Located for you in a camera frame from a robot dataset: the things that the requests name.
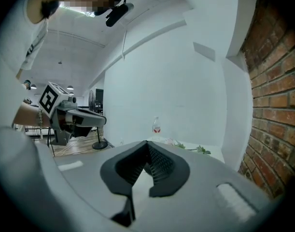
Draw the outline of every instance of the wooden floor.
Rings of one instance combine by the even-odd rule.
[[[103,135],[103,129],[100,128],[100,138],[102,135]],[[98,142],[97,131],[91,131],[87,137],[71,138],[66,146],[53,145],[55,157],[95,152],[97,150],[94,150],[92,148],[92,145],[95,142]],[[43,138],[41,140],[36,139],[35,143],[46,144],[47,138]]]

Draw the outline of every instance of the brick wall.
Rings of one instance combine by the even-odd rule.
[[[295,28],[281,6],[257,1],[242,47],[252,84],[253,124],[239,172],[271,198],[295,176]]]

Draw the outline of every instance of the black stand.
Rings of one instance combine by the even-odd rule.
[[[100,141],[99,127],[97,127],[98,142],[93,144],[93,149],[104,149],[108,146],[107,142]]]

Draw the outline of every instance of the desk fan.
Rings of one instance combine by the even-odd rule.
[[[95,94],[92,90],[89,92],[88,106],[89,106],[90,111],[95,112],[95,113],[97,112]],[[100,140],[99,127],[97,127],[97,135],[98,135],[98,142],[95,142],[93,144],[93,149],[99,150],[99,149],[106,148],[108,146],[108,143]]]

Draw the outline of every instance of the cable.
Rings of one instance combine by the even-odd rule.
[[[58,156],[63,156],[65,153],[66,153],[66,151],[68,150],[68,149],[70,149],[70,148],[72,148],[74,145],[76,145],[81,139],[82,139],[83,137],[80,137],[75,143],[73,143],[73,144],[71,144],[70,146],[68,146],[68,147],[66,147],[65,149],[63,149],[62,151],[60,151],[60,152],[58,152],[58,153],[56,153],[56,156],[58,155],[58,154],[60,154],[60,153],[62,153],[61,155],[58,155]]]

